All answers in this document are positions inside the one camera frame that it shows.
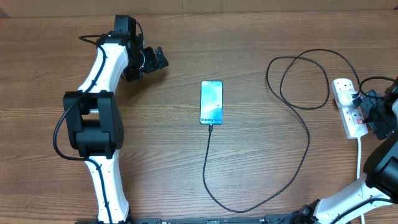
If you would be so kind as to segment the blue Galaxy S24 smartphone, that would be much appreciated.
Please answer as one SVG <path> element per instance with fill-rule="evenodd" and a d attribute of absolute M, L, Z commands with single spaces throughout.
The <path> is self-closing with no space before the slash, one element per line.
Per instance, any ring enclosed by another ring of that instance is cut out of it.
<path fill-rule="evenodd" d="M 200 93 L 200 123 L 221 125 L 223 123 L 223 82 L 203 80 Z"/>

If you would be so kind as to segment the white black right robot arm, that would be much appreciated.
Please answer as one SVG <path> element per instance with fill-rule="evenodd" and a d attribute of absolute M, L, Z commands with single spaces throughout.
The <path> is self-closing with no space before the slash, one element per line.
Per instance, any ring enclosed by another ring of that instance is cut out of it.
<path fill-rule="evenodd" d="M 348 223 L 375 208 L 397 203 L 397 80 L 383 95 L 354 91 L 348 79 L 332 83 L 349 139 L 372 129 L 382 143 L 367 158 L 359 178 L 337 194 L 303 206 L 291 223 Z"/>

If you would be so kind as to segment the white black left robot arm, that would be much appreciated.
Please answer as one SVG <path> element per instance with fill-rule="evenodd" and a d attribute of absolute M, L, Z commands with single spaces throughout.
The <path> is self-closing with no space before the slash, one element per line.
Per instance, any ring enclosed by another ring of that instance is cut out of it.
<path fill-rule="evenodd" d="M 93 181 L 98 202 L 95 223 L 132 223 L 119 170 L 124 126 L 115 92 L 120 79 L 138 80 L 168 66 L 161 47 L 145 47 L 142 27 L 129 15 L 117 15 L 106 34 L 84 35 L 94 44 L 96 60 L 86 80 L 63 97 L 64 113 L 55 130 L 66 123 L 68 138 Z"/>

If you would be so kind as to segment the white charger plug adapter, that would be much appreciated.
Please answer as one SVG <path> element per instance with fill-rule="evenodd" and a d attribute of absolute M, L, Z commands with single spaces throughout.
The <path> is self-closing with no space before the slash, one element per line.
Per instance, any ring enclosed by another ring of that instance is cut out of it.
<path fill-rule="evenodd" d="M 357 91 L 339 91 L 335 96 L 337 107 L 347 108 L 353 105 L 353 100 L 358 97 Z"/>

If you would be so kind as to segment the white power strip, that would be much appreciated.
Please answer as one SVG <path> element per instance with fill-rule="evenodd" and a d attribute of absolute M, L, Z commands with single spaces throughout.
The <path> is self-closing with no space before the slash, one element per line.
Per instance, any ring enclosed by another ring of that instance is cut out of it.
<path fill-rule="evenodd" d="M 353 82 L 346 78 L 333 80 L 331 87 L 334 98 L 339 91 L 356 91 Z M 338 111 L 348 139 L 358 139 L 368 133 L 367 126 L 363 123 L 364 116 L 360 108 L 355 108 L 353 104 L 347 108 L 338 107 Z"/>

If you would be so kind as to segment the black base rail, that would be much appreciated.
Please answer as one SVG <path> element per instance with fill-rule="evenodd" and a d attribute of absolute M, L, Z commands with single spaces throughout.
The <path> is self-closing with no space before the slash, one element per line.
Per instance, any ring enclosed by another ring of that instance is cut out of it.
<path fill-rule="evenodd" d="M 162 220 L 160 218 L 131 218 L 128 217 L 126 224 L 273 224 L 273 223 L 293 223 L 297 212 L 291 212 L 285 215 L 265 215 L 257 218 L 189 218 Z"/>

